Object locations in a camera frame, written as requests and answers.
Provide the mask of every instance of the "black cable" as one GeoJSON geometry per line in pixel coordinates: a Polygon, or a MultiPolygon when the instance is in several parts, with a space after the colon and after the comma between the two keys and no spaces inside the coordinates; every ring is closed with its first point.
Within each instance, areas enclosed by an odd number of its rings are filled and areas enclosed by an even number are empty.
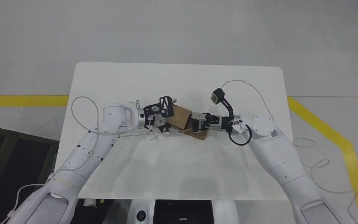
{"type": "Polygon", "coordinates": [[[245,126],[246,126],[246,128],[247,128],[247,130],[248,130],[248,133],[249,133],[248,140],[247,140],[247,142],[245,142],[245,143],[237,143],[237,142],[235,142],[235,141],[232,139],[232,137],[231,137],[231,132],[229,132],[229,138],[230,138],[230,140],[231,140],[234,144],[236,144],[236,145],[238,145],[238,146],[245,146],[245,145],[247,145],[247,144],[251,141],[251,137],[252,137],[251,128],[250,128],[247,124],[245,124],[245,126]]]}

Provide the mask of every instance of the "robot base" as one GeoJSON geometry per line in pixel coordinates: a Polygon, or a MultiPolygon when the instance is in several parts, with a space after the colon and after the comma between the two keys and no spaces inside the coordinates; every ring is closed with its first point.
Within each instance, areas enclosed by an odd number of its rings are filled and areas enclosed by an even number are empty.
{"type": "Polygon", "coordinates": [[[233,200],[132,200],[127,224],[239,224],[233,200]]]}

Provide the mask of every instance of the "white table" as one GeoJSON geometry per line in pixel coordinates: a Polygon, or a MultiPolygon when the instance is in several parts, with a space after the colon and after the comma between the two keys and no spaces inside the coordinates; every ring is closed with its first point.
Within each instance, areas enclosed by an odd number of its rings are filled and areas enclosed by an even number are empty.
{"type": "MultiPolygon", "coordinates": [[[[234,79],[246,80],[260,91],[276,125],[292,139],[284,78],[277,67],[82,62],[74,72],[68,105],[77,96],[88,96],[100,109],[111,102],[131,105],[130,101],[136,100],[144,107],[169,95],[178,100],[177,105],[192,111],[227,115],[225,107],[214,105],[210,96],[234,79]]],[[[267,113],[257,92],[248,85],[231,82],[224,91],[235,114],[267,113]]],[[[78,100],[74,112],[86,126],[95,125],[96,113],[90,102],[78,100]]],[[[68,106],[56,168],[85,133],[68,106]]],[[[287,200],[248,146],[238,147],[226,133],[215,131],[204,141],[180,134],[119,139],[79,197],[287,200]]]]}

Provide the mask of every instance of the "white cable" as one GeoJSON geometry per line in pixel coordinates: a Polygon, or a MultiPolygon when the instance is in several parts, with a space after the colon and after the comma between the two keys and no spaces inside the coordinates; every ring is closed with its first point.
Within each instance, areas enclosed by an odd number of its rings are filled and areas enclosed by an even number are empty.
{"type": "Polygon", "coordinates": [[[313,140],[311,140],[311,139],[308,139],[308,138],[295,138],[295,139],[292,141],[292,144],[293,144],[294,146],[296,146],[296,147],[299,147],[299,148],[309,148],[309,147],[312,147],[312,146],[315,145],[315,141],[313,141],[313,140]],[[308,145],[308,146],[300,146],[300,145],[295,144],[295,141],[298,141],[298,140],[306,140],[306,141],[311,142],[311,144],[308,145]]]}
{"type": "Polygon", "coordinates": [[[14,206],[13,209],[8,213],[6,219],[5,219],[4,221],[2,221],[0,224],[4,224],[9,218],[11,218],[11,213],[14,212],[14,211],[16,211],[16,207],[17,207],[17,204],[18,204],[18,196],[20,195],[20,191],[21,191],[23,188],[27,188],[28,186],[44,186],[44,184],[28,184],[28,185],[22,186],[22,187],[17,191],[15,206],[14,206]]]}
{"type": "Polygon", "coordinates": [[[271,114],[269,108],[268,108],[267,105],[266,105],[265,100],[263,99],[263,96],[261,95],[261,93],[259,92],[259,90],[256,89],[256,87],[254,87],[252,84],[246,82],[245,80],[230,80],[230,81],[227,81],[226,83],[224,83],[224,84],[222,85],[222,88],[223,88],[227,83],[229,83],[229,82],[241,82],[241,83],[247,84],[247,85],[251,86],[252,88],[254,88],[254,89],[256,90],[256,92],[259,94],[259,96],[261,97],[262,102],[263,102],[263,104],[265,105],[267,112],[268,112],[268,113],[270,114],[270,116],[272,117],[272,120],[275,121],[275,120],[274,120],[274,116],[272,116],[272,114],[271,114]]]}
{"type": "Polygon", "coordinates": [[[4,224],[10,217],[6,217],[4,221],[2,221],[0,224],[4,224]]]}
{"type": "MultiPolygon", "coordinates": [[[[100,134],[103,134],[103,133],[100,133],[100,132],[99,132],[99,130],[100,130],[100,129],[99,129],[99,124],[100,124],[100,112],[99,112],[99,109],[98,109],[98,106],[97,106],[96,102],[94,102],[91,98],[89,98],[89,97],[87,97],[87,96],[78,96],[78,97],[76,97],[76,98],[72,101],[72,103],[71,103],[71,114],[72,114],[72,117],[74,118],[74,120],[75,120],[82,128],[86,129],[86,130],[89,131],[89,132],[93,132],[94,134],[97,134],[95,145],[94,145],[93,149],[91,150],[91,152],[93,152],[93,151],[95,150],[96,146],[97,146],[98,136],[99,136],[100,134]],[[84,126],[84,125],[76,118],[76,116],[75,116],[75,114],[74,114],[74,112],[73,112],[73,104],[74,104],[74,102],[75,102],[76,100],[78,100],[78,99],[80,99],[80,98],[84,98],[84,99],[89,100],[89,101],[90,101],[91,103],[93,103],[94,106],[96,107],[96,112],[97,112],[97,119],[96,119],[97,125],[96,125],[96,129],[95,129],[96,132],[94,132],[93,130],[90,130],[89,128],[87,128],[86,126],[84,126]]],[[[152,130],[150,129],[150,121],[151,121],[152,119],[153,119],[153,116],[151,116],[151,117],[150,117],[150,120],[149,120],[148,132],[146,132],[146,133],[144,133],[144,134],[131,134],[131,135],[129,135],[129,136],[120,136],[118,133],[107,133],[107,134],[115,134],[115,135],[119,136],[120,138],[131,137],[131,136],[144,136],[144,135],[149,134],[149,133],[152,131],[152,130]]],[[[58,169],[58,170],[54,171],[51,175],[53,176],[54,174],[56,174],[56,173],[59,172],[59,171],[75,171],[75,170],[78,170],[78,169],[82,168],[82,167],[86,164],[86,162],[87,162],[89,159],[90,159],[90,157],[88,156],[87,159],[85,160],[85,162],[84,162],[81,166],[79,166],[79,167],[77,167],[77,168],[74,168],[74,169],[58,169]]]]}
{"type": "MultiPolygon", "coordinates": [[[[293,144],[294,141],[297,140],[297,139],[304,139],[304,140],[307,140],[307,141],[312,142],[312,143],[313,143],[312,146],[315,145],[315,141],[313,141],[313,140],[311,140],[311,139],[307,139],[307,138],[295,138],[295,139],[292,141],[292,144],[293,144]]],[[[294,145],[295,147],[297,147],[297,148],[308,148],[308,147],[310,147],[310,146],[300,146],[300,145],[297,145],[297,144],[293,144],[293,145],[294,145]]],[[[356,200],[356,198],[357,198],[357,192],[354,191],[354,190],[346,190],[346,191],[342,191],[342,192],[334,192],[333,190],[327,190],[327,189],[323,188],[322,186],[320,186],[320,185],[316,182],[316,180],[314,179],[314,177],[312,176],[312,172],[313,172],[314,169],[319,169],[319,168],[326,167],[328,164],[329,164],[329,159],[324,158],[324,159],[322,159],[322,160],[316,162],[316,164],[314,164],[313,166],[307,166],[307,165],[305,165],[305,164],[302,164],[302,165],[310,169],[310,171],[309,171],[309,176],[311,177],[311,179],[313,180],[313,182],[317,185],[317,187],[320,188],[321,190],[323,190],[323,191],[325,191],[325,192],[332,193],[332,194],[354,193],[353,200],[352,200],[351,203],[349,204],[349,206],[348,206],[348,208],[347,208],[347,211],[348,211],[348,214],[351,216],[351,218],[352,218],[356,223],[358,223],[357,220],[356,220],[356,218],[355,218],[355,217],[353,216],[353,214],[351,213],[351,207],[352,207],[352,205],[353,205],[353,202],[354,202],[354,201],[356,200]],[[324,161],[325,161],[326,163],[324,163],[323,165],[318,166],[318,164],[320,164],[321,162],[324,162],[324,161]]]]}

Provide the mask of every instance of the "black bracket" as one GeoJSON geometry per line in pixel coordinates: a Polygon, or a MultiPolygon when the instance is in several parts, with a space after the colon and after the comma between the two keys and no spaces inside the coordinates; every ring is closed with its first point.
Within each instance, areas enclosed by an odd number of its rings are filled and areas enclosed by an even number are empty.
{"type": "MultiPolygon", "coordinates": [[[[149,125],[149,116],[161,114],[164,118],[174,116],[173,101],[170,96],[163,96],[159,98],[159,103],[151,104],[143,108],[145,115],[145,124],[149,125]]],[[[154,124],[154,119],[150,120],[150,125],[154,124]]]]}

